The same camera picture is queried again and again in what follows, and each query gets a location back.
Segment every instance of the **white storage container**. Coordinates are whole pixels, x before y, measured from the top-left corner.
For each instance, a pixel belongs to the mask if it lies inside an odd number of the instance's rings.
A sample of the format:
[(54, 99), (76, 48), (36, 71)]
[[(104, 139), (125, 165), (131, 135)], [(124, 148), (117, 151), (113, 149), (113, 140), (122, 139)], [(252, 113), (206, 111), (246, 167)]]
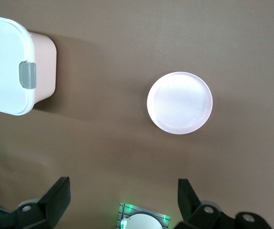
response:
[(55, 90), (56, 48), (44, 35), (0, 17), (0, 112), (28, 113)]

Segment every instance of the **round white plate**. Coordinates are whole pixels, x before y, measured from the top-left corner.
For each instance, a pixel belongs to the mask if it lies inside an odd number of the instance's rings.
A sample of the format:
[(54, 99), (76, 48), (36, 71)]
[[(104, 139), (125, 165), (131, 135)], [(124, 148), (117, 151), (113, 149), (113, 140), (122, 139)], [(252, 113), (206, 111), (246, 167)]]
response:
[(171, 134), (188, 134), (208, 120), (213, 106), (207, 84), (191, 73), (175, 72), (157, 80), (147, 97), (152, 121)]

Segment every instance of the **brown surface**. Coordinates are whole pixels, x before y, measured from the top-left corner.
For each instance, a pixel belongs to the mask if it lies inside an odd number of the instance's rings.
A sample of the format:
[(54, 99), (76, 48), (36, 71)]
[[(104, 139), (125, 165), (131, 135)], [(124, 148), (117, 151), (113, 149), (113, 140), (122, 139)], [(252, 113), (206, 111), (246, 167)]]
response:
[[(70, 176), (58, 229), (112, 229), (120, 202), (181, 219), (177, 179), (230, 216), (274, 228), (274, 1), (0, 1), (0, 16), (48, 35), (57, 89), (25, 116), (0, 113), (0, 204), (13, 210)], [(188, 135), (146, 110), (166, 73), (200, 76), (209, 121)]]

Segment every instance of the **silver bolt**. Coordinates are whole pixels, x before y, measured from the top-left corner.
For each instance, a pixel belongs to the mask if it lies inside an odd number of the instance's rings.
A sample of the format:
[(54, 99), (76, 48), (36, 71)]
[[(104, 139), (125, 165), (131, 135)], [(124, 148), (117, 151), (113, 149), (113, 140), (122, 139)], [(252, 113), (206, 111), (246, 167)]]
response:
[(243, 219), (248, 221), (248, 222), (251, 222), (251, 223), (255, 222), (255, 219), (253, 218), (253, 216), (251, 216), (249, 214), (244, 214)]
[(31, 209), (30, 205), (24, 206), (21, 210), (24, 211), (29, 211)]
[(213, 208), (211, 208), (211, 207), (209, 207), (209, 206), (204, 207), (204, 211), (205, 211), (206, 213), (209, 213), (209, 214), (214, 213)]

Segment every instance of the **white lid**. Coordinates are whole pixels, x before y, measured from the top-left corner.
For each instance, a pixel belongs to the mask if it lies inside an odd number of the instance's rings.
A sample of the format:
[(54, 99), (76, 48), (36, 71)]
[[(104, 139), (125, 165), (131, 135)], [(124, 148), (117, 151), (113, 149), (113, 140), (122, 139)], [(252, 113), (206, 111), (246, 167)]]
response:
[(0, 18), (0, 112), (12, 115), (29, 112), (34, 106), (35, 87), (31, 36), (17, 22)]
[(187, 134), (199, 129), (213, 106), (207, 84), (191, 73), (170, 73), (157, 80), (147, 97), (152, 121), (171, 134)]

